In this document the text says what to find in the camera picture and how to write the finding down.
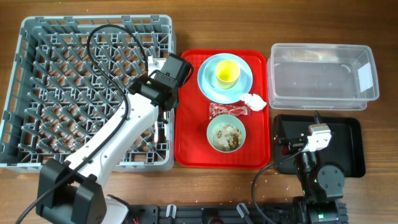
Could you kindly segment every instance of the white label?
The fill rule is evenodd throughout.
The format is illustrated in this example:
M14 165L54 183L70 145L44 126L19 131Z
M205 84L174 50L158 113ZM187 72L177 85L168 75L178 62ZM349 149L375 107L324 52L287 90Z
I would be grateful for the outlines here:
M372 70L369 62L358 69L358 77L361 92L373 87Z

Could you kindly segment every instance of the blue plate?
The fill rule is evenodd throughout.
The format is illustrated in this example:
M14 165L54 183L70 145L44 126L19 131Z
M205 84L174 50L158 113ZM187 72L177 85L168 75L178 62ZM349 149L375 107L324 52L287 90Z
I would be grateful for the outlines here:
M241 68L238 82L224 90L217 85L216 67L222 60L234 60ZM238 102L243 93L249 93L253 84L253 74L249 65L233 54L216 54L205 60L199 68L198 85L200 91L211 101L222 104Z

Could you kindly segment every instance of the bowl with food residue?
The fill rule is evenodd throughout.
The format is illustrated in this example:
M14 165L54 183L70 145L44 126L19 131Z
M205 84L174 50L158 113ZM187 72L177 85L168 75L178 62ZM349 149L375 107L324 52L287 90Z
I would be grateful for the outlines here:
M210 121L207 127L207 140L220 152L235 152L246 139L246 130L238 118L224 114Z

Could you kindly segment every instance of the yellow cup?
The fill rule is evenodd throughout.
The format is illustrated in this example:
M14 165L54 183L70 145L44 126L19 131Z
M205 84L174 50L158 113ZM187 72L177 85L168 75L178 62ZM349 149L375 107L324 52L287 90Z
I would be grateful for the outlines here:
M217 84L225 90L234 86L240 75L239 65L232 60L221 61L216 67Z

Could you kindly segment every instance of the wooden surface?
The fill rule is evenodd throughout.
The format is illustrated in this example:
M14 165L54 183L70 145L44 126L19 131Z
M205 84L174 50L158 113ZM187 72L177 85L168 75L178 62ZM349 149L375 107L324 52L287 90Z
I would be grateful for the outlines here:
M274 43L363 44L372 48L380 98L349 116L362 126L367 173L346 180L343 202L350 223L398 223L398 7L394 1L2 1L0 3L0 105L11 74L19 28L27 16L168 14L177 52L191 48L254 49L270 56ZM271 110L312 114L312 111ZM250 202L256 170L188 169L113 173L105 194L133 204L236 205ZM0 169L0 223L13 223L36 198L38 175ZM296 177L266 172L258 200L285 202L301 194ZM25 223L46 223L32 212Z

